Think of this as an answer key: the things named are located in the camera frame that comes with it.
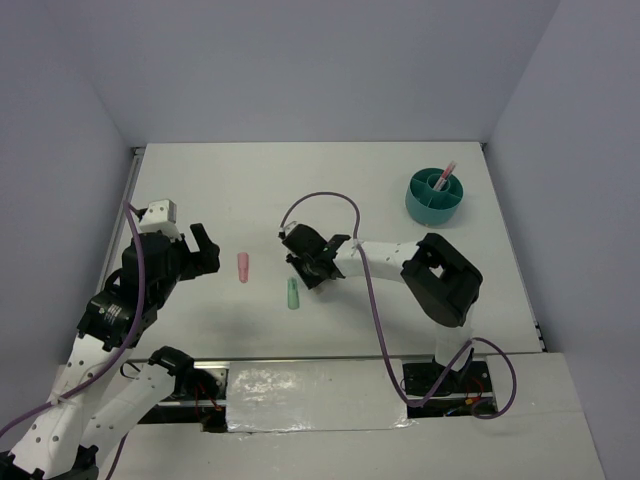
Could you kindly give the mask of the pink translucent pen cap tube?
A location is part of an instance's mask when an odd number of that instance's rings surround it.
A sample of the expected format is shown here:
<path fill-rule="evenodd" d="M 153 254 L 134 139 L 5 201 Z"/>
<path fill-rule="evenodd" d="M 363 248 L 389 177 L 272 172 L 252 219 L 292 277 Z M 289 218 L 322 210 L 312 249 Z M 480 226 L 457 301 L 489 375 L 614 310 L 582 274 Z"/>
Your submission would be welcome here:
<path fill-rule="evenodd" d="M 240 252 L 237 254 L 237 272 L 238 278 L 241 283 L 247 283 L 249 281 L 249 268 L 250 257 L 247 252 Z"/>

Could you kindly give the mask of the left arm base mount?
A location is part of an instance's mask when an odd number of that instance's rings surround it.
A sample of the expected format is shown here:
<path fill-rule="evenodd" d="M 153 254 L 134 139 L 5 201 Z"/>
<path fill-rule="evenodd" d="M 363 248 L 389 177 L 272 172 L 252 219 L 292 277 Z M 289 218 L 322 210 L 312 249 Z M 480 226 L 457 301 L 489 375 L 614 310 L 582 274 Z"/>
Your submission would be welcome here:
<path fill-rule="evenodd" d="M 198 424 L 207 433 L 227 431 L 226 368 L 214 372 L 197 368 L 192 357 L 169 346 L 156 350 L 150 360 L 168 367 L 170 373 L 177 373 L 178 383 L 168 397 L 139 420 L 139 424 Z"/>

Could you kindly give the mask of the thin purple pen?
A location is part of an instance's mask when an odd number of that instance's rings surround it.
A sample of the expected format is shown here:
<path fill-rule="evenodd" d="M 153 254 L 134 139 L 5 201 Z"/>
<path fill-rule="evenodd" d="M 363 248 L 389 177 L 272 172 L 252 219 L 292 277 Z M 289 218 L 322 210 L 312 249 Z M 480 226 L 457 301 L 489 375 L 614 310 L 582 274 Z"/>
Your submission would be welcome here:
<path fill-rule="evenodd" d="M 440 177 L 438 178 L 437 182 L 435 183 L 433 189 L 435 191 L 441 191 L 443 186 L 446 184 L 448 177 L 451 173 L 451 168 L 447 167 L 442 174 L 440 175 Z"/>

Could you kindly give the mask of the pink pen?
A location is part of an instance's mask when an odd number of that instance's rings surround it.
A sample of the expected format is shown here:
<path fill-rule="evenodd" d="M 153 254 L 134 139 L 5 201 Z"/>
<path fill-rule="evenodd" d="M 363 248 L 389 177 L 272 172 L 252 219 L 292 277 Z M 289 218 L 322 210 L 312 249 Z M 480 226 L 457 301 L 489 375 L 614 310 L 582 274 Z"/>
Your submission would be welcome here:
<path fill-rule="evenodd" d="M 436 191 L 441 191 L 444 188 L 444 185 L 447 183 L 449 177 L 455 170 L 456 166 L 457 166 L 457 163 L 455 161 L 451 161 L 449 165 L 443 170 L 438 181 L 434 185 L 434 189 Z"/>

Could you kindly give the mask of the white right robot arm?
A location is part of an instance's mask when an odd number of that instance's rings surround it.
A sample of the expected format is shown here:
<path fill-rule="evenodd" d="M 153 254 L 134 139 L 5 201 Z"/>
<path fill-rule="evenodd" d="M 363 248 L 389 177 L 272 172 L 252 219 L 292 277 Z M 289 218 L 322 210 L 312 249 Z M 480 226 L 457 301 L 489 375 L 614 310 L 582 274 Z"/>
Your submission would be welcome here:
<path fill-rule="evenodd" d="M 292 222 L 280 229 L 279 238 L 288 250 L 286 261 L 309 289 L 360 276 L 405 284 L 435 323 L 436 383 L 457 391 L 469 380 L 469 355 L 460 350 L 471 338 L 467 319 L 483 276 L 444 237 L 429 233 L 413 243 L 387 243 L 336 234 L 326 240 L 312 227 Z"/>

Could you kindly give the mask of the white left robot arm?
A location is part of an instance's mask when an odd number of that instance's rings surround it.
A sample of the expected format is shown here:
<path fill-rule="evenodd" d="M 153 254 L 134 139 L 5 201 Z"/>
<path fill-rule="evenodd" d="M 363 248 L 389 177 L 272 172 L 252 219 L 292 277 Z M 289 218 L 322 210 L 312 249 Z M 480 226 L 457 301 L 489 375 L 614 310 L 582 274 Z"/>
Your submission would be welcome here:
<path fill-rule="evenodd" d="M 106 456 L 159 402 L 215 401 L 221 383 L 186 353 L 163 346 L 115 398 L 103 395 L 175 286 L 220 268 L 201 224 L 191 251 L 169 222 L 135 231 L 121 266 L 87 304 L 70 358 L 49 399 L 19 417 L 29 430 L 1 455 L 4 479 L 95 479 Z"/>

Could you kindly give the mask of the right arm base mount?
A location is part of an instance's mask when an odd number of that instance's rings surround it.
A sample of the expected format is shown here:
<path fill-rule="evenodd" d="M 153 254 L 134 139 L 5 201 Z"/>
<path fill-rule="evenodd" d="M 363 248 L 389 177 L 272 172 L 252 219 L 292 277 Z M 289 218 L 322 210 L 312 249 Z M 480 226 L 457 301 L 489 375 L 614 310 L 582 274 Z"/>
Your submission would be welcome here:
<path fill-rule="evenodd" d="M 433 360 L 402 363 L 401 387 L 411 399 L 420 399 L 439 378 L 443 367 Z M 491 416 L 498 409 L 485 360 L 474 359 L 462 371 L 450 372 L 422 407 L 407 407 L 409 419 Z"/>

